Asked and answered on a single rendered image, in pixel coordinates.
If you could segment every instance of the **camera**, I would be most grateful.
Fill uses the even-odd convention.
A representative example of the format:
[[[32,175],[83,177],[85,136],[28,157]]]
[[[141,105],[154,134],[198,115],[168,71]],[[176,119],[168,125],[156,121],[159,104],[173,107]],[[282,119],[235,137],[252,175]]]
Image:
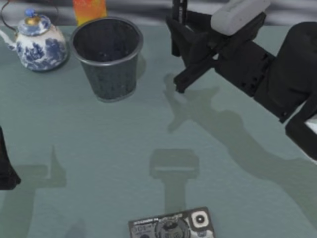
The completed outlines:
[[[130,238],[214,238],[206,207],[129,222]]]

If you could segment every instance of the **bucket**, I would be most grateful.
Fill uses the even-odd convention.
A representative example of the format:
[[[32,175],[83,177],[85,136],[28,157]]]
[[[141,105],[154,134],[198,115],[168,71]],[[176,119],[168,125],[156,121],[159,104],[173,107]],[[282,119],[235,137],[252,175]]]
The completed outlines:
[[[119,17],[98,18],[77,27],[70,45],[99,100],[114,102],[133,94],[143,46],[135,24]]]

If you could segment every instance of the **teapot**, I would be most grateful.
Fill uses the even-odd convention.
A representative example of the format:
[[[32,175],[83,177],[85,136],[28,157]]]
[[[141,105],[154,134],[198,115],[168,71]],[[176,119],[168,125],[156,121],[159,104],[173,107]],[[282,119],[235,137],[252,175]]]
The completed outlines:
[[[62,65],[68,58],[63,33],[51,24],[48,17],[36,14],[32,8],[26,9],[25,15],[26,18],[19,22],[17,30],[2,19],[7,27],[16,32],[15,41],[12,41],[0,30],[0,36],[8,48],[16,51],[22,65],[31,71],[48,71]]]

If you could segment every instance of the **black stand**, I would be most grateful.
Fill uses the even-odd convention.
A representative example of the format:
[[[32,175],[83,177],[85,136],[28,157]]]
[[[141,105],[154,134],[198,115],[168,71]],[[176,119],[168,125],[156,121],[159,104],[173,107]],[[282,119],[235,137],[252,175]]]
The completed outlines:
[[[173,12],[177,12],[174,9],[177,6],[173,4]],[[174,79],[176,90],[184,93],[214,68],[281,123],[306,102],[289,121],[286,134],[317,160],[317,135],[305,125],[305,121],[317,114],[317,23],[304,22],[292,27],[274,56],[253,42],[264,24],[265,13],[236,34],[225,36],[210,27],[212,15],[187,11],[187,4],[181,11],[186,16],[183,22],[173,17],[166,19],[173,42],[172,54],[181,56],[186,67]]]
[[[10,163],[0,127],[0,190],[13,190],[20,183],[21,179]]]

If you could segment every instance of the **gray table surface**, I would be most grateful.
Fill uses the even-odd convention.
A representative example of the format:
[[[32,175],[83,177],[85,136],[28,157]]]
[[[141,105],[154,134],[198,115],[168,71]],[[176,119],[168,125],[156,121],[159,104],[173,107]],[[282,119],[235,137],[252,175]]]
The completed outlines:
[[[168,29],[140,29],[138,88],[113,104],[74,57],[36,74],[1,41],[0,124],[23,183],[0,192],[0,237],[128,238],[129,220],[200,206],[218,238],[316,237],[317,168],[283,125],[213,71],[175,93]],[[256,42],[275,54],[288,29]]]

